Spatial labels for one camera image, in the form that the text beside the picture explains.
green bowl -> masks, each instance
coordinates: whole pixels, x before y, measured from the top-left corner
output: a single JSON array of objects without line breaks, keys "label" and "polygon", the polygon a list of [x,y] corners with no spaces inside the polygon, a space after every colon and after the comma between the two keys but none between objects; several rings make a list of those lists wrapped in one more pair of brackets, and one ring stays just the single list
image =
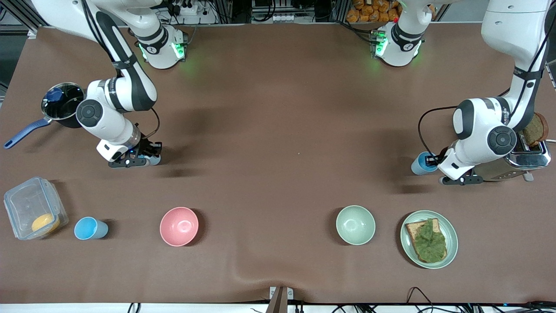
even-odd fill
[{"label": "green bowl", "polygon": [[369,242],[375,234],[375,228],[375,218],[364,207],[345,207],[336,217],[336,230],[340,237],[356,246]]},{"label": "green bowl", "polygon": [[[411,244],[411,238],[409,237],[408,230],[407,228],[405,228],[406,224],[425,221],[428,218],[438,219],[440,231],[442,232],[444,237],[446,237],[446,257],[444,258],[444,260],[436,263],[426,263],[419,260],[419,257],[417,256],[417,253],[415,252],[415,249],[413,249],[413,245]],[[401,225],[400,239],[401,246],[408,257],[417,265],[424,268],[429,268],[431,270],[437,270],[439,268],[447,266],[455,259],[455,255],[458,253],[458,235],[455,233],[454,226],[452,226],[452,224],[445,217],[433,211],[422,210],[410,214]]]}]

pot handle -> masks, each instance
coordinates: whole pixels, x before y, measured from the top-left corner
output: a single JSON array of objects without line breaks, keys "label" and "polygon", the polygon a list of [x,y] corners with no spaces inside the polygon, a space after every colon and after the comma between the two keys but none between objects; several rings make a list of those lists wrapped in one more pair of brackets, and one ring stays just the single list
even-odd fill
[{"label": "pot handle", "polygon": [[32,131],[34,131],[35,129],[41,128],[41,127],[48,126],[48,125],[50,125],[51,122],[52,122],[52,119],[43,118],[43,119],[40,119],[38,121],[34,121],[34,122],[30,123],[24,129],[22,129],[20,132],[18,132],[14,137],[12,137],[10,140],[8,140],[4,144],[4,149],[9,149],[9,148],[15,146],[18,142],[21,141],[21,139],[25,138]]}]

plastic food container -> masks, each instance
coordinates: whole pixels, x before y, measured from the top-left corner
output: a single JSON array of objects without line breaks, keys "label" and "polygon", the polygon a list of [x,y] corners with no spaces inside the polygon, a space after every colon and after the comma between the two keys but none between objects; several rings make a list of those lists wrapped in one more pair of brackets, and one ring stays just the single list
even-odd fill
[{"label": "plastic food container", "polygon": [[33,177],[4,194],[13,234],[20,240],[42,238],[68,222],[54,185]]}]

blue cup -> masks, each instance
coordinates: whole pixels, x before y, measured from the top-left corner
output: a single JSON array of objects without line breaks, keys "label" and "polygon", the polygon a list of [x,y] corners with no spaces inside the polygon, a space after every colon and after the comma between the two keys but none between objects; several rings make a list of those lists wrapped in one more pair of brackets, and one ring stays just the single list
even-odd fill
[{"label": "blue cup", "polygon": [[411,164],[411,171],[415,175],[425,175],[432,173],[438,169],[436,165],[427,165],[425,162],[425,158],[430,156],[430,153],[427,151],[421,152],[419,156],[413,161]]},{"label": "blue cup", "polygon": [[75,224],[73,234],[80,240],[99,239],[108,233],[108,225],[94,217],[83,217]]}]

brown table cover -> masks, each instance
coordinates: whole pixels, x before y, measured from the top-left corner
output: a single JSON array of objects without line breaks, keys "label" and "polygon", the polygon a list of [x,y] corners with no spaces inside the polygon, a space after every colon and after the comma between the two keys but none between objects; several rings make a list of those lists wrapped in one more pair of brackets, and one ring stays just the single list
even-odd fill
[{"label": "brown table cover", "polygon": [[[161,165],[110,169],[97,138],[57,124],[2,149],[0,192],[46,178],[70,220],[46,239],[20,241],[0,214],[0,302],[251,301],[276,285],[308,302],[404,302],[412,286],[434,302],[556,299],[553,164],[532,183],[445,187],[439,175],[411,174],[424,150],[419,116],[495,96],[513,70],[480,25],[431,25],[425,38],[409,66],[393,68],[338,25],[199,28],[185,63],[144,66],[158,90]],[[51,86],[113,75],[94,42],[41,29],[10,84],[1,139],[41,117]],[[554,95],[545,75],[537,111],[549,123]],[[144,133],[156,126],[151,112],[126,116]],[[423,135],[435,151],[450,144],[451,111],[427,116]],[[350,204],[376,219],[363,246],[335,233]],[[193,208],[201,230],[174,248],[158,227],[177,206]],[[421,209],[446,216],[458,234],[458,255],[441,270],[417,267],[399,245],[401,221]],[[77,240],[84,216],[107,219],[108,238]]]}]

